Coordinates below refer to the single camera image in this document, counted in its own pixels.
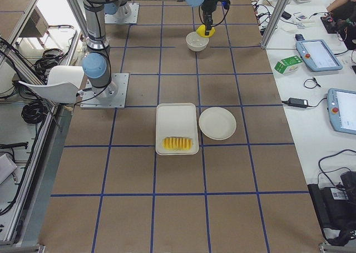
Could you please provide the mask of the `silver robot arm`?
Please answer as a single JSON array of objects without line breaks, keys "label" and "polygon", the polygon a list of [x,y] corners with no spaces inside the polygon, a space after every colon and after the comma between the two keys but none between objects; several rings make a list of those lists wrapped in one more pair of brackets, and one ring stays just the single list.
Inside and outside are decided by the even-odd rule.
[{"label": "silver robot arm", "polygon": [[[110,45],[106,38],[105,6],[118,6],[131,0],[84,0],[83,6],[87,24],[87,46],[89,54],[82,62],[85,75],[91,82],[95,96],[106,97],[114,94],[117,87],[112,82]],[[134,0],[134,1],[177,1],[186,2],[202,10],[202,27],[199,35],[210,37],[215,32],[213,12],[224,0]]]},{"label": "silver robot arm", "polygon": [[104,5],[104,12],[117,18],[125,18],[131,14],[131,8],[126,1],[113,2]]}]

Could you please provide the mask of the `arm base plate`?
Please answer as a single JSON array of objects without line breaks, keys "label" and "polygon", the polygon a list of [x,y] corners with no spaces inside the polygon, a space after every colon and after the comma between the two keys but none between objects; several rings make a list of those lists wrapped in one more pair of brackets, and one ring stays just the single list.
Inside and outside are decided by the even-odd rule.
[{"label": "arm base plate", "polygon": [[121,6],[117,6],[114,3],[105,4],[105,24],[136,24],[139,14],[139,6],[138,3],[125,3]]},{"label": "arm base plate", "polygon": [[129,81],[128,73],[113,73],[111,83],[101,93],[102,89],[92,87],[91,82],[87,79],[86,87],[89,91],[84,91],[80,103],[82,109],[109,109],[125,108],[127,88]]}]

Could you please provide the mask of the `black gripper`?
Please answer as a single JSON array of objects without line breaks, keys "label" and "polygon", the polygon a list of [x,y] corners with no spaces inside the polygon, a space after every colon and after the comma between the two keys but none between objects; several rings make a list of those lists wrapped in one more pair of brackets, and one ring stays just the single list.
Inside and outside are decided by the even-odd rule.
[{"label": "black gripper", "polygon": [[212,35],[212,25],[213,20],[212,17],[206,17],[206,15],[211,16],[212,13],[217,8],[217,0],[204,0],[202,5],[200,6],[202,11],[202,19],[204,19],[205,25],[205,36]]}]

